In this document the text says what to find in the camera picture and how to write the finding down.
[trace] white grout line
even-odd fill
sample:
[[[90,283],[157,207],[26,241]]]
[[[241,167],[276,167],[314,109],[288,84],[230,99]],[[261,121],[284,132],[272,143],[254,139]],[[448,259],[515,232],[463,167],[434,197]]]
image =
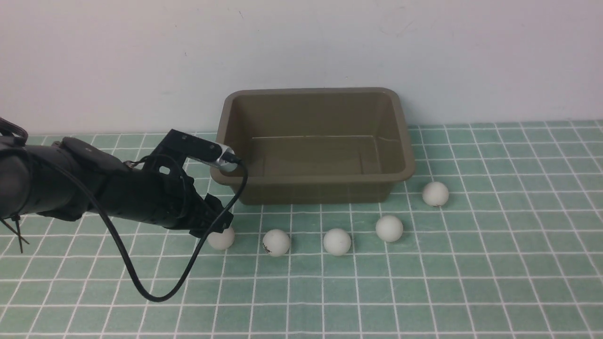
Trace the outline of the white grout line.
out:
[[[406,185],[406,182],[404,182],[404,190],[406,192],[408,192],[408,186]],[[411,200],[408,195],[406,196],[406,202],[408,203],[408,210],[410,211],[410,214],[411,214],[411,223],[414,227],[414,225],[415,225],[414,216],[413,216],[414,214],[412,212]],[[440,339],[440,333],[438,332],[438,325],[435,320],[434,304],[431,301],[431,293],[429,292],[429,284],[427,283],[427,273],[425,270],[425,264],[423,263],[423,254],[421,253],[421,245],[419,244],[418,237],[415,236],[415,240],[417,241],[418,258],[419,258],[419,262],[421,263],[421,271],[423,272],[423,282],[425,283],[425,291],[427,291],[427,301],[429,302],[429,310],[431,312],[431,320],[433,321],[433,324],[434,324],[435,338]]]
[[[421,142],[423,142],[423,132],[421,131],[420,127],[418,129],[418,133],[419,133],[419,136],[421,137]],[[429,170],[429,174],[432,176],[432,180],[433,180],[434,179],[433,178],[433,173],[431,171],[431,166],[429,164],[429,158],[428,158],[427,150],[425,149],[425,146],[423,146],[423,151],[425,152],[425,159],[427,160],[427,168]],[[456,165],[456,170],[460,173],[461,171],[459,170],[458,164],[456,162],[455,162],[455,165]],[[466,191],[465,184],[464,184],[464,182],[463,182],[462,179],[461,179],[461,183],[463,183],[463,189]],[[469,202],[469,208],[473,209],[472,206],[471,206],[470,200],[467,199],[467,201]],[[473,314],[471,313],[471,309],[469,308],[469,300],[467,298],[467,293],[465,291],[465,285],[463,284],[463,280],[461,279],[461,270],[458,268],[458,263],[456,261],[456,255],[455,255],[455,251],[454,251],[454,246],[452,245],[452,238],[450,237],[450,233],[448,232],[448,225],[446,224],[446,219],[444,218],[444,214],[442,213],[442,208],[439,207],[437,210],[440,212],[440,215],[442,216],[442,220],[443,220],[443,223],[444,223],[444,229],[446,230],[446,237],[448,238],[448,245],[450,246],[450,253],[452,255],[452,260],[454,262],[456,273],[458,275],[458,283],[461,285],[461,291],[463,292],[463,299],[465,300],[465,306],[466,306],[466,309],[467,309],[467,314],[469,315],[469,322],[471,324],[471,330],[474,333],[473,337],[475,339],[478,339],[478,335],[475,333],[475,323],[473,321]],[[479,224],[478,224],[477,219],[475,218],[475,213],[473,213],[473,218],[475,219],[475,224],[478,226],[478,232],[479,232]],[[491,269],[490,258],[488,258],[488,263],[490,264],[490,269]]]
[[[354,222],[352,220],[352,206],[349,205],[350,208],[350,230],[352,231],[352,234],[354,233]],[[358,328],[360,330],[360,339],[364,338],[364,335],[362,334],[362,313],[361,313],[361,309],[360,309],[360,288],[358,287],[358,265],[356,264],[356,240],[354,239],[353,236],[352,237],[352,259],[354,261],[354,282],[356,285],[356,306],[358,307]]]
[[[261,212],[264,211],[264,206],[262,205],[261,208]],[[257,230],[257,251],[256,251],[256,269],[253,272],[253,292],[251,294],[251,310],[249,312],[249,335],[247,336],[248,339],[251,339],[251,324],[253,324],[253,307],[255,305],[256,302],[256,288],[257,288],[257,268],[259,267],[259,261],[260,261],[260,248],[262,247],[262,221],[263,221],[263,215],[264,214],[260,214],[260,226],[259,229]]]

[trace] brown plastic bin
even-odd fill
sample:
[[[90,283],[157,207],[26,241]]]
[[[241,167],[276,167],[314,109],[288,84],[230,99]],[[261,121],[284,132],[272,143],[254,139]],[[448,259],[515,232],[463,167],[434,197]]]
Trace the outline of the brown plastic bin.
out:
[[[374,203],[415,171],[399,97],[385,88],[235,92],[216,141],[248,166],[243,204]],[[210,172],[239,188],[240,169]]]

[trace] black cable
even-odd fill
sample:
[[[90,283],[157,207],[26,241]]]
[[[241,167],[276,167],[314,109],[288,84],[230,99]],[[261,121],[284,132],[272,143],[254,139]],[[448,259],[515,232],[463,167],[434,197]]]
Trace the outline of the black cable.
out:
[[[18,151],[18,152],[29,153],[24,148],[12,148],[10,150],[4,150],[4,151],[13,151],[13,150],[14,151]],[[94,206],[94,208],[98,212],[98,215],[101,217],[101,219],[103,220],[103,222],[107,226],[107,228],[109,230],[109,233],[111,233],[111,237],[113,237],[113,240],[115,241],[115,244],[117,245],[117,248],[119,250],[119,254],[121,255],[122,259],[124,260],[125,267],[128,270],[128,274],[130,275],[130,278],[132,279],[132,282],[134,283],[134,286],[136,287],[136,289],[138,290],[138,292],[144,298],[146,298],[147,300],[152,301],[152,302],[164,302],[164,301],[170,299],[171,297],[173,297],[176,293],[178,293],[178,290],[180,289],[180,287],[182,287],[182,285],[184,284],[186,278],[188,277],[188,274],[191,272],[191,269],[192,269],[193,265],[195,264],[195,260],[197,259],[197,256],[199,255],[199,252],[201,252],[201,247],[203,246],[203,243],[207,239],[207,236],[211,233],[211,231],[214,228],[216,222],[218,220],[220,220],[220,218],[228,210],[230,210],[230,208],[232,208],[232,206],[235,204],[235,202],[241,196],[241,193],[243,192],[243,189],[245,188],[245,186],[247,184],[247,179],[249,177],[249,172],[247,170],[247,167],[245,166],[245,164],[243,163],[243,161],[241,161],[240,159],[237,159],[237,162],[236,162],[237,165],[239,165],[243,169],[243,172],[244,172],[243,181],[241,183],[241,187],[239,187],[237,193],[232,197],[232,199],[226,204],[226,206],[224,207],[224,209],[214,219],[214,221],[207,228],[205,234],[203,234],[203,236],[201,237],[201,239],[199,239],[199,242],[197,243],[197,246],[195,247],[195,250],[193,251],[193,254],[192,254],[192,256],[191,256],[191,258],[189,260],[188,265],[186,266],[184,272],[182,273],[182,276],[180,277],[180,279],[178,280],[178,282],[176,283],[176,285],[174,286],[174,288],[170,292],[168,292],[167,294],[165,294],[164,296],[157,297],[157,296],[154,296],[154,295],[150,294],[145,289],[145,287],[142,285],[142,282],[140,282],[140,278],[138,278],[138,274],[136,274],[136,269],[134,268],[134,265],[132,264],[132,260],[130,259],[130,256],[128,255],[128,251],[125,249],[125,245],[124,245],[123,241],[119,237],[119,233],[115,229],[115,225],[113,225],[113,223],[111,222],[111,219],[107,215],[107,212],[103,209],[103,207],[100,205],[100,203],[98,202],[98,200],[96,200],[96,198],[94,197],[94,195],[92,194],[92,192],[79,179],[77,179],[73,174],[69,173],[68,171],[66,171],[62,167],[59,167],[59,166],[55,165],[54,163],[52,163],[52,162],[50,162],[50,161],[48,161],[48,160],[46,160],[46,159],[44,159],[44,158],[42,158],[40,156],[37,156],[35,154],[31,154],[31,155],[33,157],[35,157],[38,161],[44,163],[45,165],[49,166],[50,168],[54,169],[55,171],[57,171],[58,173],[62,174],[67,179],[69,179],[69,181],[71,181],[75,186],[77,186],[82,191],[82,193],[90,200],[90,203],[92,203],[92,206]]]

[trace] tile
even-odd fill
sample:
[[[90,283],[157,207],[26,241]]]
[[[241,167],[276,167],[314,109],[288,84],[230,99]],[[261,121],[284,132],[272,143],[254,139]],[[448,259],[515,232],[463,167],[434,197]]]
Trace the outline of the tile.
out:
[[[345,231],[352,230],[352,221],[349,213],[327,213],[321,215],[323,218],[323,232],[330,229],[343,229]]]
[[[358,331],[358,307],[348,305],[325,305],[324,329],[327,332]]]
[[[463,286],[470,303],[500,302],[494,279],[463,279]]]
[[[524,255],[523,259],[531,276],[561,276],[553,255],[530,254]]]
[[[568,159],[567,162],[575,173],[599,174],[601,172],[596,162],[591,158]]]
[[[359,279],[358,292],[361,303],[393,302],[389,278]]]
[[[283,274],[283,260],[286,260],[286,257],[281,257],[280,260],[276,260],[272,263],[265,263],[268,256],[260,256],[257,260],[257,275],[282,275]],[[219,277],[222,272],[222,264],[224,260],[224,276],[225,277],[252,277],[256,272],[256,258],[254,256],[226,256],[225,258],[212,258],[213,261],[207,267],[203,267],[203,271],[199,270],[197,272],[197,277],[209,276],[209,277]]]
[[[572,293],[562,278],[533,279],[533,283],[541,302],[573,302]]]
[[[417,234],[421,251],[426,253],[450,253],[450,242],[446,233]]]
[[[578,135],[572,128],[559,128],[551,130],[551,134],[557,142],[580,141]]]
[[[49,281],[22,281],[14,294],[13,305],[41,305],[50,288]]]
[[[480,159],[477,145],[451,145],[452,153],[457,159]]]
[[[557,193],[561,204],[566,210],[590,209],[592,205],[589,198],[583,192],[559,192]]]
[[[428,279],[432,303],[463,303],[465,297],[458,279]]]
[[[586,318],[586,322],[589,324],[590,329],[593,331],[603,331],[603,306],[601,305],[584,305],[580,307]]]
[[[183,306],[178,331],[210,332],[213,326],[214,313],[214,306]]]
[[[478,233],[451,233],[450,240],[456,253],[483,253],[484,246]]]
[[[510,232],[483,232],[482,238],[486,251],[489,253],[517,252],[517,247]]]
[[[435,176],[458,174],[453,160],[430,160],[429,166],[431,167],[432,174]]]
[[[498,277],[525,276],[526,270],[519,255],[490,255],[494,273]]]
[[[481,144],[479,150],[484,159],[507,158],[507,150],[502,144]]]
[[[483,174],[486,175],[486,167],[482,160],[457,160],[458,171],[462,175]]]
[[[419,255],[390,254],[390,267],[394,277],[423,276]]]
[[[549,180],[556,191],[580,191],[580,184],[573,174],[550,176]]]
[[[548,130],[538,128],[538,129],[524,129],[526,136],[530,142],[553,142],[553,137],[549,133]]]
[[[465,306],[434,306],[435,322],[440,332],[471,331],[471,322]]]
[[[387,257],[384,255],[356,255],[358,276],[388,276]]]
[[[563,155],[566,157],[587,157],[589,156],[589,151],[583,144],[570,144],[570,143],[559,143],[559,148]]]
[[[499,130],[499,133],[503,142],[527,142],[521,129]]]
[[[456,263],[461,276],[492,276],[488,259],[485,255],[457,255]]]
[[[427,277],[455,277],[458,275],[452,255],[423,255]]]
[[[572,229],[569,219],[564,212],[536,212],[546,230],[569,230]]]
[[[427,289],[423,279],[393,279],[396,303],[427,303]]]
[[[68,331],[73,333],[101,332],[108,313],[109,307],[79,307],[74,312],[74,318]]]
[[[500,305],[470,306],[476,331],[509,331],[505,311]]]
[[[379,213],[352,213],[354,231],[374,231]]]
[[[450,145],[425,145],[428,159],[452,159]]]
[[[494,192],[494,187],[489,177],[467,176],[463,177],[467,192]]]
[[[366,332],[395,332],[395,306],[361,305],[360,313],[362,331]]]
[[[445,212],[444,220],[448,230],[476,230],[477,225],[471,212]]]
[[[561,204],[553,193],[528,193],[535,210],[560,210]]]
[[[232,261],[238,261],[240,262],[240,258],[241,257],[234,257],[232,258]],[[229,267],[229,262],[231,261],[231,258],[226,259],[226,267],[227,270],[224,272],[224,275],[226,275],[226,272],[229,273],[228,276],[238,276],[237,273],[240,272],[239,270],[228,270]],[[308,260],[308,265],[299,265],[299,267],[296,266],[296,268],[298,268],[296,271],[303,271],[305,269],[308,269],[310,264],[312,264],[312,267],[315,267],[315,263],[316,263],[316,259],[310,259]],[[291,263],[291,271],[293,272],[293,263]],[[250,272],[251,275],[253,275],[253,271],[254,268],[245,268],[245,273],[247,274],[247,272]],[[257,260],[257,276],[259,277],[265,277],[265,276],[286,276],[289,272],[289,257],[288,256],[280,256],[278,258],[274,258],[268,255],[262,255],[259,257],[259,259]]]
[[[521,252],[550,252],[549,244],[543,232],[518,232],[515,240]]]
[[[59,333],[67,330],[73,307],[42,307],[32,328],[37,333]]]
[[[537,305],[508,305],[507,313],[514,331],[548,330],[545,318]]]
[[[106,332],[138,332],[144,307],[114,307],[107,321]]]
[[[4,279],[20,279],[25,272],[25,268],[29,261],[29,258],[0,257],[0,271],[2,272],[2,277]]]
[[[419,231],[444,231],[444,219],[439,212],[435,213],[415,213],[414,223],[417,225],[415,230]]]
[[[574,305],[544,305],[553,331],[585,331],[586,326]]]
[[[534,289],[528,279],[498,279],[498,286],[504,302],[536,302]]]
[[[0,320],[0,328],[5,333],[27,333],[36,318],[37,312],[38,309],[34,307],[9,306]]]
[[[603,252],[603,232],[580,232],[584,246],[590,252]]]
[[[577,302],[603,302],[603,283],[597,278],[570,278],[568,283]]]
[[[219,306],[215,332],[247,332],[251,306]]]
[[[88,281],[81,297],[82,305],[110,305],[117,291],[117,281]]]
[[[547,238],[555,252],[582,252],[582,244],[574,233],[547,232]]]
[[[265,214],[262,216],[262,232],[267,232],[273,229],[289,232],[290,228],[290,214]]]
[[[36,255],[64,256],[72,238],[71,236],[47,236],[42,240]]]
[[[473,130],[476,142],[501,142],[496,130]]]
[[[397,306],[398,322],[402,332],[431,332],[434,331],[434,319],[429,306],[412,305]]]
[[[484,160],[490,174],[514,174],[513,163],[509,159]]]
[[[513,165],[517,174],[540,174],[543,173],[542,167],[536,159],[513,159]]]
[[[220,280],[218,279],[188,279],[184,303],[215,303],[218,299],[219,286]]]
[[[256,305],[253,308],[251,330],[254,332],[285,331],[286,322],[286,305]]]
[[[420,132],[424,144],[448,144],[445,130],[422,130]]]
[[[590,189],[590,190],[598,190],[601,191],[603,190],[603,175],[600,174],[578,174],[577,175],[578,180],[580,181],[580,184],[582,184],[583,187]]]
[[[508,176],[494,176],[490,177],[492,183],[494,184],[494,188],[496,188],[497,192],[505,192],[505,191],[522,191],[522,183],[519,180],[519,177],[514,175]]]
[[[219,303],[251,303],[253,279],[222,281]]]
[[[588,276],[596,274],[589,257],[585,254],[558,254],[557,259],[566,276]]]
[[[354,258],[351,255],[323,256],[325,276],[354,276]]]
[[[326,303],[355,303],[356,279],[348,278],[325,278],[324,279],[324,302]]]
[[[507,148],[507,152],[509,152],[509,157],[513,157],[513,158],[536,157],[536,155],[532,151],[532,147],[529,144],[506,145],[506,148]]]
[[[451,144],[472,144],[475,142],[471,130],[448,130],[447,133]]]
[[[256,281],[255,303],[287,302],[287,279],[272,278]],[[320,281],[316,278],[291,278],[291,302],[310,302],[315,293],[320,298]]]
[[[508,230],[505,215],[502,212],[475,212],[480,230]]]
[[[323,310],[320,305],[290,305],[289,331],[321,332],[323,330],[322,315]]]
[[[320,253],[321,247],[322,237],[318,233],[299,233],[291,237],[290,253]]]

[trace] ping pong ball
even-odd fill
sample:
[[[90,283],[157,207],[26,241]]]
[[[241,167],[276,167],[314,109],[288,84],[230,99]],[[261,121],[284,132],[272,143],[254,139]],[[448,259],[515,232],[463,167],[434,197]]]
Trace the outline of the ping pong ball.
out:
[[[282,230],[269,230],[262,240],[264,250],[271,256],[282,256],[291,246],[291,239]]]
[[[323,246],[331,255],[341,256],[350,250],[352,239],[346,231],[332,229],[324,235]]]
[[[225,250],[235,242],[235,230],[231,226],[222,233],[212,232],[207,236],[207,242],[215,250]]]
[[[384,215],[375,226],[377,236],[386,242],[394,242],[402,236],[404,227],[400,219],[393,215]]]
[[[423,188],[423,201],[430,206],[443,206],[448,201],[448,188],[441,182],[428,183]]]

